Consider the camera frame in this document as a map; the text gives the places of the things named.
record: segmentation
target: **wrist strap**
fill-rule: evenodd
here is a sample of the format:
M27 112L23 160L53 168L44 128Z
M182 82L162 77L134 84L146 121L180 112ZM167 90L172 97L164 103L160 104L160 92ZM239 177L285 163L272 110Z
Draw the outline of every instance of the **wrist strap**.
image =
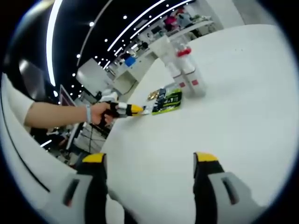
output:
M90 110L90 105L86 105L86 117L87 117L87 123L92 123L92 112Z

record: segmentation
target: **black ceiling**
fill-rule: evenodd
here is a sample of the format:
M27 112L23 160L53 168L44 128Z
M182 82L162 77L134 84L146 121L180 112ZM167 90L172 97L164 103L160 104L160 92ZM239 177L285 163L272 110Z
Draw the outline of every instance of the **black ceiling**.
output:
M99 21L95 24L93 31L86 43L81 56L80 65L91 57L98 56L97 61L102 58L110 61L115 59L113 50L117 50L124 43L129 43L130 36L135 32L133 26L115 44L110 52L108 47L116 37L142 12L158 2L159 0L113 0ZM166 0L159 6L152 9L135 25L144 19L152 18L162 13L166 9L166 4L170 7L182 2L183 0ZM85 37L90 29L89 23L94 21L100 10L107 3L107 0L63 0L57 16L54 37L53 37L53 70L56 81L56 90L63 84L68 92L73 92L73 97L77 97L82 90L72 73L78 70L76 55L80 53ZM43 15L36 25L36 38L32 38L32 43L28 47L37 48L31 51L32 61L45 71L48 76L46 66L46 31L51 8Z

